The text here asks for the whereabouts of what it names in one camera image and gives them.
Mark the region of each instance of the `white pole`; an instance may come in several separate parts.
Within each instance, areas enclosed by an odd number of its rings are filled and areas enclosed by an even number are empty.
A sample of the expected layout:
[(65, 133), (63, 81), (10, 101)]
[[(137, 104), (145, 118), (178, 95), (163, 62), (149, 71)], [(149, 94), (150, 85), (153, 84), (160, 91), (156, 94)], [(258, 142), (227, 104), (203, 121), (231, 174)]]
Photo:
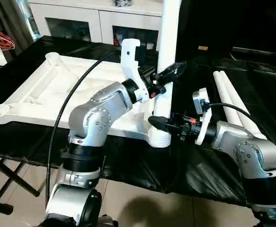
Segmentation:
[[(233, 105), (231, 97), (229, 96), (226, 86), (224, 85), (223, 75), (221, 75), (221, 73), (219, 73), (218, 71), (215, 71), (214, 80), (215, 80), (215, 84), (217, 85), (221, 101), (223, 103)], [(224, 108), (227, 121), (229, 123), (242, 126), (241, 120), (236, 110), (225, 106), (223, 108)]]
[[(159, 73), (175, 62), (180, 5), (181, 0), (164, 0), (163, 2), (163, 17), (158, 59)], [(172, 87), (173, 83), (166, 84), (166, 93), (156, 97), (153, 111), (154, 116), (170, 117)], [(149, 144), (151, 146), (164, 148), (169, 146), (170, 141), (171, 136), (168, 133), (157, 130), (153, 126), (150, 128)]]
[[(220, 75), (223, 78), (224, 81), (224, 85), (228, 91), (228, 94), (232, 100), (232, 103), (244, 110), (245, 112), (249, 113), (245, 104), (243, 103), (242, 99), (240, 98), (238, 92), (236, 91), (236, 89), (234, 88), (234, 86), (232, 85), (231, 81), (229, 80), (229, 78), (227, 77), (226, 73), (224, 71), (220, 71)], [(238, 116), (242, 122), (242, 125), (245, 129), (247, 129), (248, 131), (250, 131), (255, 137), (258, 137), (260, 139), (264, 139), (267, 140), (266, 136), (264, 136), (261, 131), (259, 130), (259, 128), (257, 127), (257, 125), (248, 117), (246, 117), (245, 115), (241, 114), (240, 112), (238, 112)]]

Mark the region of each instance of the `black tablecloth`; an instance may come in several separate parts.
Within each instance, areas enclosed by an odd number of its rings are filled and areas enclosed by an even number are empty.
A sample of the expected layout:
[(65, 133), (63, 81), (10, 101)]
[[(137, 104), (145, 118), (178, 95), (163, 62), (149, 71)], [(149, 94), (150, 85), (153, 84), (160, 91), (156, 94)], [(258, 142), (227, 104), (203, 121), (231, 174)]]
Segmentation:
[[(3, 103), (45, 60), (48, 52), (99, 59), (117, 48), (62, 38), (43, 37), (12, 62), (0, 69), (0, 104)], [(147, 52), (145, 62), (155, 65), (157, 54)], [(119, 62), (116, 56), (111, 61)], [(188, 68), (174, 84), (172, 111), (197, 117), (192, 92), (206, 87), (211, 102), (220, 101), (213, 72), (225, 70), (250, 113), (276, 141), (276, 66), (263, 66), (228, 59), (198, 56), (187, 61)], [(222, 108), (213, 109), (212, 122), (225, 120)], [(0, 157), (46, 165), (52, 128), (10, 122), (0, 125)], [(68, 130), (58, 129), (52, 163), (61, 164), (59, 150), (64, 148)], [(172, 138), (168, 148), (152, 148), (145, 141), (108, 136), (102, 177), (142, 188), (168, 193), (194, 195), (242, 206), (248, 205), (238, 168), (227, 155), (182, 143)]]

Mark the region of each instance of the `white cabinet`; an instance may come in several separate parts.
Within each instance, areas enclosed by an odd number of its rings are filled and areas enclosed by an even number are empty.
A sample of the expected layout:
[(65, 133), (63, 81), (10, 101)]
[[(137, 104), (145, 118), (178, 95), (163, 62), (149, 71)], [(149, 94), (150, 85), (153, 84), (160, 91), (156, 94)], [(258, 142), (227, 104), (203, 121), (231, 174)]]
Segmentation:
[(30, 7), (41, 35), (102, 42), (98, 10), (34, 3)]
[(127, 32), (126, 38), (138, 38), (141, 42), (158, 44), (161, 17), (100, 11), (102, 42), (116, 44), (116, 33)]
[(159, 50), (162, 0), (135, 0), (114, 7), (112, 0), (29, 0), (41, 35), (105, 44), (137, 38)]

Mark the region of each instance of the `glass cabinet door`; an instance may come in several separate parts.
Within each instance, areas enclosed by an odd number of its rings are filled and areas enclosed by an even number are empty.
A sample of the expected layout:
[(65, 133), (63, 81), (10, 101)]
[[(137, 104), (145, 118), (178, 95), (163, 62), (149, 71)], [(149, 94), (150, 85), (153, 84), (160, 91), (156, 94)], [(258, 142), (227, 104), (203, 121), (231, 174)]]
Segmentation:
[(98, 10), (30, 3), (41, 35), (102, 42)]
[(100, 11), (102, 42), (121, 45), (125, 38), (136, 38), (147, 49), (159, 50), (161, 17)]

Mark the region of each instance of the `silver robotic arm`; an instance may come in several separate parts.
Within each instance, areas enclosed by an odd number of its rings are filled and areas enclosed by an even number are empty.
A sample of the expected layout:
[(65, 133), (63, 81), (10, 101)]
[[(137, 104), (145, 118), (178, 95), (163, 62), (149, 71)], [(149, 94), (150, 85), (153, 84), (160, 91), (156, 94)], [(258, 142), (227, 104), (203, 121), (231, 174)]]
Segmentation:
[(111, 124), (132, 107), (127, 89), (121, 83), (115, 82), (98, 91), (87, 103), (72, 111), (69, 142), (102, 147)]
[(110, 217), (98, 214), (101, 194), (95, 190), (100, 178), (103, 145), (112, 123), (130, 111), (133, 104), (146, 102), (166, 92), (164, 85), (175, 81), (186, 69), (186, 63), (174, 63), (161, 73), (155, 67), (140, 70), (134, 61), (136, 40), (122, 45), (123, 71), (127, 80), (115, 82), (98, 91), (87, 103), (76, 107), (70, 115), (68, 146), (62, 150), (60, 167), (46, 207), (45, 221), (68, 223), (68, 226), (114, 226)]
[[(194, 97), (199, 114), (204, 114), (204, 101), (204, 97)], [(180, 136), (182, 141), (187, 136), (199, 138), (204, 131), (204, 122), (176, 113), (170, 119), (152, 116), (148, 120), (157, 129)], [(237, 163), (247, 201), (261, 226), (276, 226), (276, 145), (222, 121), (215, 126), (206, 125), (203, 136), (210, 140), (213, 149), (228, 154)]]

